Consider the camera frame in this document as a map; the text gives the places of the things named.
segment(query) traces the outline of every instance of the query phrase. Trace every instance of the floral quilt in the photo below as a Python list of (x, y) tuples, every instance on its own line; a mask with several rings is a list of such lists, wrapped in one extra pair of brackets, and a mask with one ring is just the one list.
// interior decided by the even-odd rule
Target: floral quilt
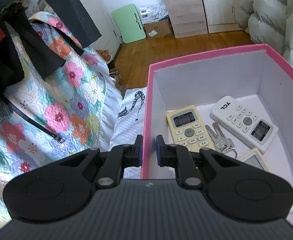
[(14, 177), (62, 159), (89, 147), (99, 140), (105, 79), (95, 66), (105, 61), (90, 47), (79, 56), (56, 31), (81, 44), (63, 22), (47, 12), (34, 14), (32, 27), (47, 46), (66, 60), (63, 67), (45, 80), (26, 54), (17, 34), (12, 35), (25, 78), (6, 90), (8, 99), (27, 116), (65, 139), (59, 143), (16, 113), (0, 123), (0, 228), (10, 221), (2, 192)]

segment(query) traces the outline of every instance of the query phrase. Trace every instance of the bunch of keys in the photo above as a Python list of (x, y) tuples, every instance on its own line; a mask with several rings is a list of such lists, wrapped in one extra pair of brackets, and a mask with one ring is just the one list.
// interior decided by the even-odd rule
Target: bunch of keys
[(205, 128), (207, 129), (208, 134), (210, 135), (214, 143), (215, 149), (222, 154), (226, 154), (230, 151), (234, 151), (235, 159), (236, 159), (238, 157), (238, 153), (235, 150), (235, 146), (232, 140), (230, 138), (225, 137), (224, 133), (222, 132), (221, 128), (216, 122), (214, 122), (212, 126), (216, 133), (213, 132), (212, 129), (208, 125), (205, 125)]

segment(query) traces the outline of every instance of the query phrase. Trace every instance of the cream remote control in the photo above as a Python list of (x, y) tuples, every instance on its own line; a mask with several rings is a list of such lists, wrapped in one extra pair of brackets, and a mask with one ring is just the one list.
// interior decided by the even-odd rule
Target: cream remote control
[(279, 130), (251, 106), (230, 96), (223, 97), (212, 107), (210, 117), (261, 153), (266, 151)]
[(214, 144), (195, 106), (188, 106), (167, 114), (173, 142), (199, 152), (202, 147), (213, 150)]

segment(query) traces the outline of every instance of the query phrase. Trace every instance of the gray down jacket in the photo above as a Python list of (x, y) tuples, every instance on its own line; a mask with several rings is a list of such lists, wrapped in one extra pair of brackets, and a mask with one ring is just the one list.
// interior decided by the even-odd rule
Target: gray down jacket
[(244, 0), (238, 15), (255, 42), (269, 44), (293, 65), (293, 0)]

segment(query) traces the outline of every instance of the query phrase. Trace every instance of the pink trim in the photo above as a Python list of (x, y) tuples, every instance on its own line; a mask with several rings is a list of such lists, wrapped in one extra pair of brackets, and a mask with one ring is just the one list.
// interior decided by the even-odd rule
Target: pink trim
[(293, 67), (283, 58), (279, 53), (272, 49), (269, 45), (266, 45), (266, 54), (275, 61), (285, 73), (293, 80)]
[(230, 47), (225, 49), (216, 49), (211, 51), (200, 52), (183, 57), (173, 58), (162, 62), (154, 63), (150, 65), (148, 84), (147, 84), (147, 96), (145, 107), (145, 119), (144, 119), (144, 139), (143, 139), (143, 155), (142, 155), (142, 168), (141, 179), (148, 179), (150, 172), (150, 143), (151, 143), (151, 120), (152, 120), (152, 98), (153, 98), (153, 79), (154, 72), (160, 68), (166, 68), (178, 64), (185, 64), (191, 61), (197, 61), (202, 59), (227, 56), (245, 52), (265, 50), (266, 54), (272, 58), (293, 80), (293, 67), (274, 49), (267, 44), (253, 44), (244, 45), (238, 47)]

